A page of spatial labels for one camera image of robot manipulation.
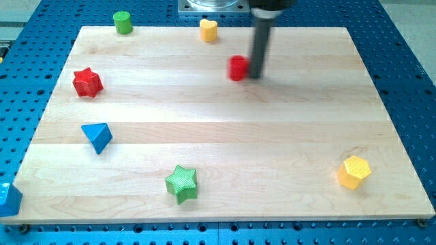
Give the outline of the black robot arm end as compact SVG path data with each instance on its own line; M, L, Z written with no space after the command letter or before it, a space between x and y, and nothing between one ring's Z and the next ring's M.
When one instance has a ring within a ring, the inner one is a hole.
M281 11L291 7L296 0L249 0L249 6L266 11Z

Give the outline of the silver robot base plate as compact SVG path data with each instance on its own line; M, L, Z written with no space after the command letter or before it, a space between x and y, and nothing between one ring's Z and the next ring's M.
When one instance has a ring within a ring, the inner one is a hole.
M178 0L181 13L249 12L247 0Z

